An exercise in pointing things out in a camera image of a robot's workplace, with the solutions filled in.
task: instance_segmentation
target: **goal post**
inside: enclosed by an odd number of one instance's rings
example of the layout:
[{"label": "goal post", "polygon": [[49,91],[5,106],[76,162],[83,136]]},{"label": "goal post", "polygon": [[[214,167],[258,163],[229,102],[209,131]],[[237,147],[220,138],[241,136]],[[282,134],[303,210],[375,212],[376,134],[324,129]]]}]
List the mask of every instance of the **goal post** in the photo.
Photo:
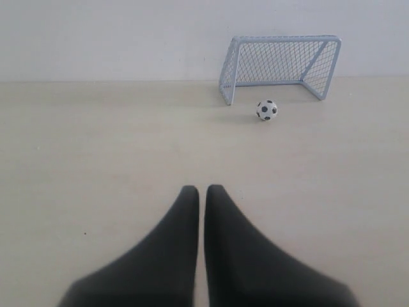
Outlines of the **goal post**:
[{"label": "goal post", "polygon": [[219,79],[231,105],[237,86],[302,84],[318,99],[327,96],[341,40],[334,35],[235,36]]}]

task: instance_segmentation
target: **wall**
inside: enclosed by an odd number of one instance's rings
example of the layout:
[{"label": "wall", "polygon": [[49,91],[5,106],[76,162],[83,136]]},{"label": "wall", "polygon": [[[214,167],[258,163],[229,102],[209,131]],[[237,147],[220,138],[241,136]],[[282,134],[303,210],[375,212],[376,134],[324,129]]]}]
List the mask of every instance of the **wall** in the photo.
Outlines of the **wall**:
[{"label": "wall", "polygon": [[0,4],[0,81],[217,79],[233,35],[335,34],[337,75],[409,74],[407,0]]}]

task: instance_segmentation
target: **miniature soccer goal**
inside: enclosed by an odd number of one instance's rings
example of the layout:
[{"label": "miniature soccer goal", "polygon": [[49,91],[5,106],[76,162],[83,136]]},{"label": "miniature soccer goal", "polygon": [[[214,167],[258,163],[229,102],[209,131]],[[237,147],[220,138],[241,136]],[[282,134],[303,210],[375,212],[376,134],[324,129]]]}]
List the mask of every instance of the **miniature soccer goal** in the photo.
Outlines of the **miniature soccer goal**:
[{"label": "miniature soccer goal", "polygon": [[341,40],[320,36],[235,36],[219,79],[228,105],[237,86],[302,84],[318,99],[327,96]]}]

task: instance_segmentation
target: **goal net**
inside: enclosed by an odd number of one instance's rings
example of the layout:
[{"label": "goal net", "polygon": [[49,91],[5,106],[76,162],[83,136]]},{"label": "goal net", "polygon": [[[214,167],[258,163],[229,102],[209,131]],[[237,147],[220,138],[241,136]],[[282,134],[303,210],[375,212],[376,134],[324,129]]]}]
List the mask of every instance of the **goal net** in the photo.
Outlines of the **goal net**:
[{"label": "goal net", "polygon": [[233,37],[219,79],[228,105],[236,86],[302,84],[325,99],[341,40],[325,36]]}]

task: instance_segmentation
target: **black and white ball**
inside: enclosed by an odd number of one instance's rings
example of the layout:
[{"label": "black and white ball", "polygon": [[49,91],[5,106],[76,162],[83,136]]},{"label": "black and white ball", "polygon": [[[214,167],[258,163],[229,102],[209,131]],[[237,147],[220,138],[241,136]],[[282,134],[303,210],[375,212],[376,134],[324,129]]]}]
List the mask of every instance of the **black and white ball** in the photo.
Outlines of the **black and white ball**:
[{"label": "black and white ball", "polygon": [[271,100],[264,100],[257,105],[256,114],[262,120],[272,120],[277,116],[277,105]]}]

